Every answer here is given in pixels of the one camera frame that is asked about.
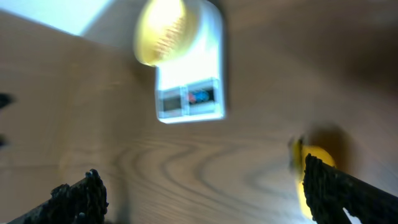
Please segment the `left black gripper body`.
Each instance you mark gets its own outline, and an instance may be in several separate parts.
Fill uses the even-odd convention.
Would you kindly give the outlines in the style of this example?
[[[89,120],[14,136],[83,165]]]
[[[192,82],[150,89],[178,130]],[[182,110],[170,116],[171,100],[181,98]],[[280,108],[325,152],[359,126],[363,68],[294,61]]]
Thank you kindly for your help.
[[[7,107],[11,103],[14,102],[14,98],[12,95],[8,93],[1,93],[1,109]],[[7,144],[6,137],[3,133],[1,133],[1,147],[4,147]]]

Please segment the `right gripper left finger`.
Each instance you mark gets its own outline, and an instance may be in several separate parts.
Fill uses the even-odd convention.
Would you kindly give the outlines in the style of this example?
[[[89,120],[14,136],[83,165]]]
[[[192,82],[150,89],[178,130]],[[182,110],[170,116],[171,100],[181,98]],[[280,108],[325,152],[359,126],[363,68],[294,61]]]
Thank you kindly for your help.
[[[95,169],[73,185],[62,184],[51,198],[10,224],[104,224],[108,212],[107,191]]]

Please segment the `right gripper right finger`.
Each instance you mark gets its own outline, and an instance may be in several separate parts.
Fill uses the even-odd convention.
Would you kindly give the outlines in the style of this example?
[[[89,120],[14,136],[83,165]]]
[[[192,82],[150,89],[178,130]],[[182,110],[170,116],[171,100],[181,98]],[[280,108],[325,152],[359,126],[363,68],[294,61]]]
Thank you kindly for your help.
[[[305,158],[303,191],[317,223],[397,224],[397,197],[342,172],[309,154]]]

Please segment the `yellow measuring scoop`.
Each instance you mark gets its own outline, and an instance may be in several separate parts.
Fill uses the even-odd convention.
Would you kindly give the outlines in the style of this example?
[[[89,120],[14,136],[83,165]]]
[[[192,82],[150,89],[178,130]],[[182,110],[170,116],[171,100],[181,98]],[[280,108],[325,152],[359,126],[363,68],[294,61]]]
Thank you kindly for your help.
[[[303,187],[303,180],[305,175],[305,158],[308,154],[321,159],[324,163],[330,166],[336,166],[334,158],[323,148],[319,146],[304,144],[303,138],[292,138],[289,143],[290,162],[289,168],[295,178],[295,187],[297,190],[298,201],[300,209],[304,217],[312,219],[310,207],[307,205],[305,192]]]

